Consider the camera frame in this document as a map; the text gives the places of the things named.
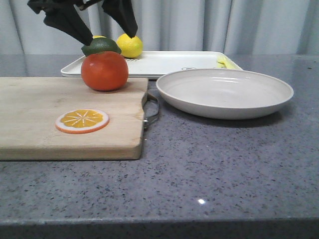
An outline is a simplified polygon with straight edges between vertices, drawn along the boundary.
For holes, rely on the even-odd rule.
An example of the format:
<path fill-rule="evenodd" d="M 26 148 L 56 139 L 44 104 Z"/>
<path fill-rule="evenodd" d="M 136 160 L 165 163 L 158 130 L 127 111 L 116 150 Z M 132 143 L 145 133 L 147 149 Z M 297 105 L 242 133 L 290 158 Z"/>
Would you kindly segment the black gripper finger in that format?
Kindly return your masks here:
<path fill-rule="evenodd" d="M 83 44 L 90 44 L 93 35 L 83 22 L 75 7 L 84 10 L 82 0 L 30 0 L 27 5 L 36 13 L 45 12 L 43 22 L 67 33 Z"/>
<path fill-rule="evenodd" d="M 105 0 L 102 9 L 118 23 L 128 37 L 136 36 L 138 25 L 131 0 Z"/>

